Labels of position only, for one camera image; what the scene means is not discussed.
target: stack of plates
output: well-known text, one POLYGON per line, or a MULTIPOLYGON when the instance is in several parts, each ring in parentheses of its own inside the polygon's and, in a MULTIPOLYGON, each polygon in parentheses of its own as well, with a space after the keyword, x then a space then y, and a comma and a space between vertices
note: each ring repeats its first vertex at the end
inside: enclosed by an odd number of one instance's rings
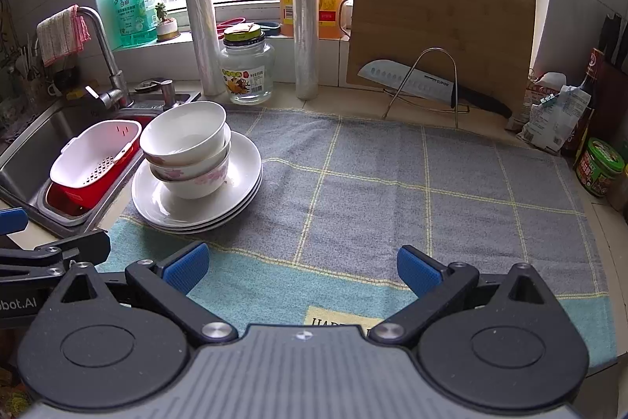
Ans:
POLYGON ((153 176, 143 161, 133 177, 133 204, 153 227, 172 234, 201 233, 229 222, 253 200, 262 183, 262 158, 252 141, 231 133, 229 168, 224 184, 200 199, 182 199, 153 176))

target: plastic wrap roll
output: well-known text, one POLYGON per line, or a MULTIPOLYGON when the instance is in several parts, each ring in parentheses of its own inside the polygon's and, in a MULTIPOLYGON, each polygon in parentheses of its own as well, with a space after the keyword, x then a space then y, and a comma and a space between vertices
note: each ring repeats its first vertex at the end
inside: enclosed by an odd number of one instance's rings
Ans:
POLYGON ((318 95, 318 0, 293 0, 296 96, 318 95))
POLYGON ((219 95, 225 91, 225 85, 222 81, 214 5, 212 0, 185 1, 203 94, 209 97, 219 95))

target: screw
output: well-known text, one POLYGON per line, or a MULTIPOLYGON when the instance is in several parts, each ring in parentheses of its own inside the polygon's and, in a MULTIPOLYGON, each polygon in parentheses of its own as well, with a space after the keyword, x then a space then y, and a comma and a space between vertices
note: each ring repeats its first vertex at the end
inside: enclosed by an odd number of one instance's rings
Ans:
POLYGON ((227 325, 225 322, 211 322, 210 324, 203 325, 201 329, 203 335, 210 339, 223 339, 230 335, 232 331, 233 327, 227 325))
POLYGON ((373 333, 380 339, 394 340, 403 336, 405 330, 399 324, 379 324, 373 329, 373 333))
POLYGON ((312 332, 310 332, 309 330, 302 330, 300 332, 297 332, 294 337, 296 337, 297 339, 301 340, 301 341, 307 341, 308 339, 311 339, 314 336, 314 334, 312 332))

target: tiled countertop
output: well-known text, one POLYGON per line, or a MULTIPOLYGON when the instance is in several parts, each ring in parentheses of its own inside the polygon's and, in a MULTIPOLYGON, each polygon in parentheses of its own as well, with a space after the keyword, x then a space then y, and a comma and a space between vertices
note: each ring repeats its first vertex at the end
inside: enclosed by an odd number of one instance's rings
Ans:
MULTIPOLYGON (((183 81, 176 82, 175 85, 182 90, 199 87, 197 82, 183 81)), ((218 100, 222 101, 226 98, 219 97, 218 100)), ((272 98, 263 105, 267 108, 305 109, 314 112, 375 119, 384 113, 389 101, 390 97, 380 91, 333 86, 321 86, 318 97, 314 100, 302 101, 298 100, 294 94, 294 84, 277 83, 272 98)), ((441 104, 429 101, 420 103, 430 108, 443 108, 441 104)), ((388 119, 425 125, 454 126, 453 115, 451 114, 418 109, 402 101, 396 101, 388 114, 388 119)), ((463 130, 485 135, 505 143, 525 146, 525 143, 517 139, 512 132, 504 130, 506 121, 497 114, 472 108, 469 114, 460 114, 458 120, 458 125, 463 130)), ((604 199, 597 199, 584 189, 581 189, 580 196, 595 235, 608 281, 608 291, 615 319, 617 354, 623 355, 628 352, 628 316, 624 300, 624 297, 628 296, 628 225, 622 216, 611 208, 604 199)), ((129 183, 109 208, 100 222, 100 227, 109 229, 130 199, 131 184, 129 183)), ((8 206, 0 201, 0 207, 8 206)), ((26 230, 10 235, 10 237, 26 249, 55 239, 53 235, 32 222, 29 223, 26 230)))

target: sink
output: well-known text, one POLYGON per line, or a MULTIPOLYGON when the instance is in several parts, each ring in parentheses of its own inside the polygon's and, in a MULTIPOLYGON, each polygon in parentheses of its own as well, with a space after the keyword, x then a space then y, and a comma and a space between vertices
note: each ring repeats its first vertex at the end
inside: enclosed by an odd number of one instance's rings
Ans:
MULTIPOLYGON (((180 103, 194 101, 199 91, 176 95, 180 103)), ((91 210, 78 209, 72 215, 56 210, 45 200, 51 186, 49 172, 61 149, 84 130, 105 119, 130 119, 145 126, 162 112, 161 93, 133 95, 129 108, 106 112, 94 102, 60 100, 46 110, 0 156, 0 199, 12 207, 26 210, 30 220, 58 237, 70 237, 96 228, 117 193, 133 175, 143 159, 140 151, 91 210)))

